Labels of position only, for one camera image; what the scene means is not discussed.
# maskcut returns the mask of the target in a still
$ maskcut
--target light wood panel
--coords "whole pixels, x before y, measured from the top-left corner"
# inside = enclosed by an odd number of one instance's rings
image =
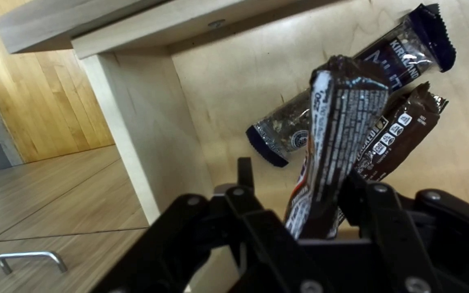
[[[0,234],[118,162],[119,155],[111,147],[0,172]],[[57,222],[77,221],[62,217]]]
[[[40,0],[0,17],[9,53],[71,50],[72,38],[110,25],[163,0]]]
[[[212,195],[168,53],[118,53],[84,64],[149,222],[176,196]]]
[[[439,4],[458,63],[450,74],[427,74],[421,82],[430,81],[432,90],[452,103],[440,126],[388,183],[408,196],[442,188],[469,201],[469,2]],[[237,157],[251,155],[259,198],[284,212],[303,155],[298,152],[285,170],[271,168],[250,147],[246,128],[308,89],[312,71],[329,56],[354,56],[417,6],[339,2],[232,37],[175,46],[173,61],[214,185],[233,181]]]
[[[131,229],[149,229],[149,224],[118,160],[12,227],[0,242]]]
[[[0,255],[56,251],[69,268],[67,274],[61,274],[51,261],[10,261],[15,273],[5,276],[0,269],[0,293],[90,292],[142,234],[137,230],[0,243]]]
[[[111,50],[139,50],[168,46],[183,40],[215,32],[224,27],[258,17],[281,15],[282,7],[295,11],[318,7],[336,0],[186,0],[168,2],[113,27],[101,28],[74,41],[79,58]]]
[[[0,0],[0,15],[23,4]],[[10,56],[0,43],[0,115],[25,164],[113,144],[72,53]]]

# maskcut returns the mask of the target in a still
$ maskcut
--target metal drawer handle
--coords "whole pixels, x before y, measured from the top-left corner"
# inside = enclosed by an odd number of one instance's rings
[[[2,271],[7,276],[12,274],[12,269],[10,269],[7,261],[9,260],[23,260],[23,258],[49,258],[49,260],[53,260],[57,265],[61,273],[67,273],[69,271],[66,263],[54,251],[30,251],[30,253],[0,255],[0,268],[2,268]]]

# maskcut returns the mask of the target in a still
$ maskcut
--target drawer handle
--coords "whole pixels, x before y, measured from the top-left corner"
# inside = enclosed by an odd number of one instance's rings
[[[53,260],[57,265],[61,273],[67,273],[69,271],[66,263],[54,251],[30,251],[30,253],[0,255],[0,268],[2,268],[2,271],[7,276],[12,274],[12,269],[10,269],[7,261],[9,260],[23,260],[23,258],[49,258],[49,260]]]

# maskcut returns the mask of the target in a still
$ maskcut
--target wrapped snack bar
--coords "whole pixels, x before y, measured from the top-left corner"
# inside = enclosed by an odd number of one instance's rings
[[[430,85],[390,102],[385,116],[370,131],[355,172],[369,181],[382,181],[432,133],[448,102],[432,95]]]
[[[285,217],[297,240],[333,232],[339,190],[388,97],[382,71],[369,63],[333,58],[313,74],[308,159]]]
[[[382,68],[391,92],[417,81],[432,66],[442,72],[453,68],[452,46],[439,6],[421,6],[354,59]],[[272,165],[285,167],[289,155],[302,149],[310,131],[310,94],[300,94],[287,105],[253,125],[246,136],[251,146]]]

